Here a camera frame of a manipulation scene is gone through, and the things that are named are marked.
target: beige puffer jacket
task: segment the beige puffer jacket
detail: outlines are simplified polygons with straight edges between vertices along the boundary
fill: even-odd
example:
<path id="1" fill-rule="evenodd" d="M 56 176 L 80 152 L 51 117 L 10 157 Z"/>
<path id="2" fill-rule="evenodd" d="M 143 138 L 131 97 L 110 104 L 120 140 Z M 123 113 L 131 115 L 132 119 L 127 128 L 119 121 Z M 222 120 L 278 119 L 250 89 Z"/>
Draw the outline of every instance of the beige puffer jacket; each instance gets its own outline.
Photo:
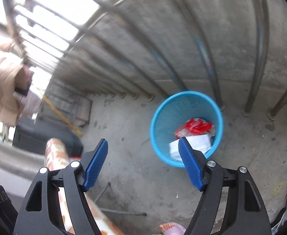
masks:
<path id="1" fill-rule="evenodd" d="M 15 126 L 23 106 L 13 97 L 16 87 L 27 88 L 27 78 L 22 64 L 12 61 L 9 54 L 13 41 L 0 36 L 0 121 Z"/>

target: foot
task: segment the foot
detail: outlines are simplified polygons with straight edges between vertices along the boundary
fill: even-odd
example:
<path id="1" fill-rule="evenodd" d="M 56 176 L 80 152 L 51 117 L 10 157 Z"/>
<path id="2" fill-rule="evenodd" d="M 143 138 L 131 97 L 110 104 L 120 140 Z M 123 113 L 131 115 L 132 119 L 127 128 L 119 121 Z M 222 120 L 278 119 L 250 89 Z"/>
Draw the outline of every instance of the foot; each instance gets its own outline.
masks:
<path id="1" fill-rule="evenodd" d="M 161 231 L 164 233 L 165 231 L 167 231 L 170 228 L 173 228 L 175 225 L 171 224 L 171 223 L 164 223 L 162 225 L 160 225 Z"/>

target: trash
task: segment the trash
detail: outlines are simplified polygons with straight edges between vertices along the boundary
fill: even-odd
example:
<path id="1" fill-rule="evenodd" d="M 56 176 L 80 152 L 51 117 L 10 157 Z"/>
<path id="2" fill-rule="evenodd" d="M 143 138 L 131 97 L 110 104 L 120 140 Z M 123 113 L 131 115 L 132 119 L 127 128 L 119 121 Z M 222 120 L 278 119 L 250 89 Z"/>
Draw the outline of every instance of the trash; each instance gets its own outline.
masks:
<path id="1" fill-rule="evenodd" d="M 192 118 L 188 120 L 185 124 L 180 126 L 174 134 L 177 139 L 180 139 L 181 137 L 204 134 L 214 136 L 215 130 L 214 125 L 211 122 L 207 122 L 202 118 Z"/>
<path id="2" fill-rule="evenodd" d="M 186 139 L 193 149 L 199 150 L 203 154 L 211 148 L 211 136 L 209 134 L 187 136 Z M 173 159 L 182 161 L 178 152 L 178 141 L 179 139 L 170 143 L 170 155 Z"/>

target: silver screw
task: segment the silver screw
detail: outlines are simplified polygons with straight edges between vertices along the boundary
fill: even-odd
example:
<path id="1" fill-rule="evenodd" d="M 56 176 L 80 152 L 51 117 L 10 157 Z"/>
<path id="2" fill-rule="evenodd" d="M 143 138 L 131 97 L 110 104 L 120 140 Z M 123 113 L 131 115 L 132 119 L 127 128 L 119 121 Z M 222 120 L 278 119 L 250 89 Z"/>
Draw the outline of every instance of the silver screw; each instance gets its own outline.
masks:
<path id="1" fill-rule="evenodd" d="M 214 167 L 216 165 L 216 162 L 210 160 L 210 161 L 207 162 L 207 165 L 210 166 L 210 167 Z"/>
<path id="2" fill-rule="evenodd" d="M 42 167 L 42 168 L 39 170 L 39 172 L 40 172 L 41 174 L 45 174 L 47 171 L 48 171 L 48 168 L 46 168 L 46 167 Z"/>
<path id="3" fill-rule="evenodd" d="M 79 162 L 79 161 L 73 161 L 73 162 L 70 163 L 70 166 L 71 166 L 72 168 L 77 168 L 79 165 L 80 165 L 80 162 Z"/>
<path id="4" fill-rule="evenodd" d="M 246 172 L 247 172 L 247 168 L 241 166 L 241 167 L 239 168 L 239 171 L 240 171 L 241 173 L 246 173 Z"/>

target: basket rim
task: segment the basket rim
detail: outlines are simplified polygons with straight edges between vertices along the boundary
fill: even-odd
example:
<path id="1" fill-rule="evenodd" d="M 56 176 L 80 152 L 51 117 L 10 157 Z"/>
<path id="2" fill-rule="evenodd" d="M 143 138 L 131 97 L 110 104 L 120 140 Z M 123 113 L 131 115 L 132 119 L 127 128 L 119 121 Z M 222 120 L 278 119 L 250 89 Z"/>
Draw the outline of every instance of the basket rim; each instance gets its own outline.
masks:
<path id="1" fill-rule="evenodd" d="M 167 163 L 169 165 L 179 167 L 179 168 L 185 167 L 184 163 L 180 162 L 180 161 L 174 161 L 174 160 L 169 159 L 169 158 L 164 156 L 164 154 L 161 152 L 161 150 L 157 147 L 157 142 L 155 139 L 154 130 L 155 130 L 156 121 L 159 118 L 160 113 L 165 108 L 165 106 L 168 105 L 168 103 L 171 102 L 173 99 L 176 99 L 177 97 L 183 97 L 183 96 L 199 96 L 199 97 L 205 99 L 206 101 L 208 101 L 211 104 L 215 113 L 217 114 L 218 121 L 220 123 L 220 130 L 215 135 L 215 140 L 214 140 L 214 143 L 211 146 L 210 150 L 204 154 L 204 156 L 206 158 L 209 158 L 214 153 L 214 151 L 217 149 L 218 145 L 221 142 L 223 131 L 224 131 L 223 116 L 222 116 L 222 113 L 221 113 L 218 105 L 215 103 L 215 101 L 213 101 L 212 98 L 210 98 L 209 96 L 207 96 L 203 93 L 196 92 L 196 91 L 184 91 L 184 92 L 174 94 L 174 95 L 170 96 L 169 98 L 167 98 L 165 101 L 163 101 L 160 104 L 160 106 L 157 108 L 157 110 L 155 111 L 155 113 L 152 117 L 151 126 L 150 126 L 150 141 L 151 141 L 151 144 L 152 144 L 152 147 L 153 147 L 155 153 L 157 154 L 157 156 L 162 161 L 164 161 L 165 163 Z"/>

